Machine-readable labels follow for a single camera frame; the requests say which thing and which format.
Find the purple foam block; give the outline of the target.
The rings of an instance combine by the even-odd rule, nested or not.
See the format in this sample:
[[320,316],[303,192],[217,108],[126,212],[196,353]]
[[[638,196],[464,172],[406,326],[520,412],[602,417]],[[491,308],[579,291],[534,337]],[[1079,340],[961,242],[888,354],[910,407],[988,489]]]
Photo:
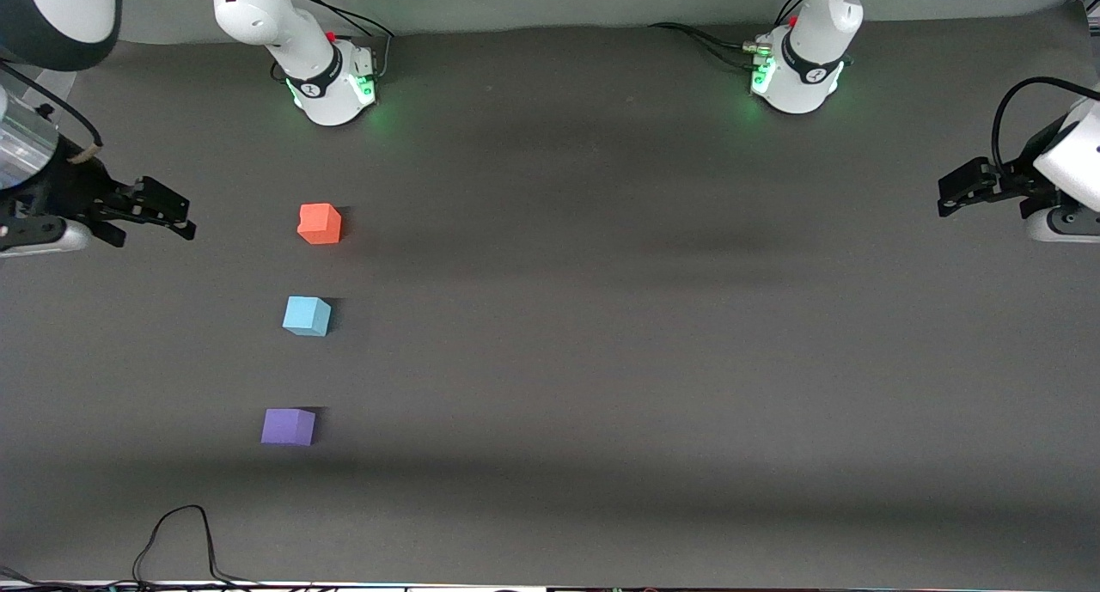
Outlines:
[[309,447],[315,440],[317,413],[302,408],[268,408],[264,412],[260,443]]

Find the light blue foam block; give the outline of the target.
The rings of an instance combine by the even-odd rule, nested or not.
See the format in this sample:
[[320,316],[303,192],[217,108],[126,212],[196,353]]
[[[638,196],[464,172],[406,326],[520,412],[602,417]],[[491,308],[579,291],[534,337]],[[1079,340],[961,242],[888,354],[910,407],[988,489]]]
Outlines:
[[314,296],[290,296],[285,306],[283,329],[302,337],[326,337],[333,315],[329,302]]

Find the orange foam block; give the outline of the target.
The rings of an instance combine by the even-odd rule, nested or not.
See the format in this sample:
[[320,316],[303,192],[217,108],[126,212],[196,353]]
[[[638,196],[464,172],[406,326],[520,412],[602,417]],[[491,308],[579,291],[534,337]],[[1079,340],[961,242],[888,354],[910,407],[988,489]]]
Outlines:
[[297,233],[310,245],[331,245],[340,242],[343,217],[333,204],[309,202],[299,208]]

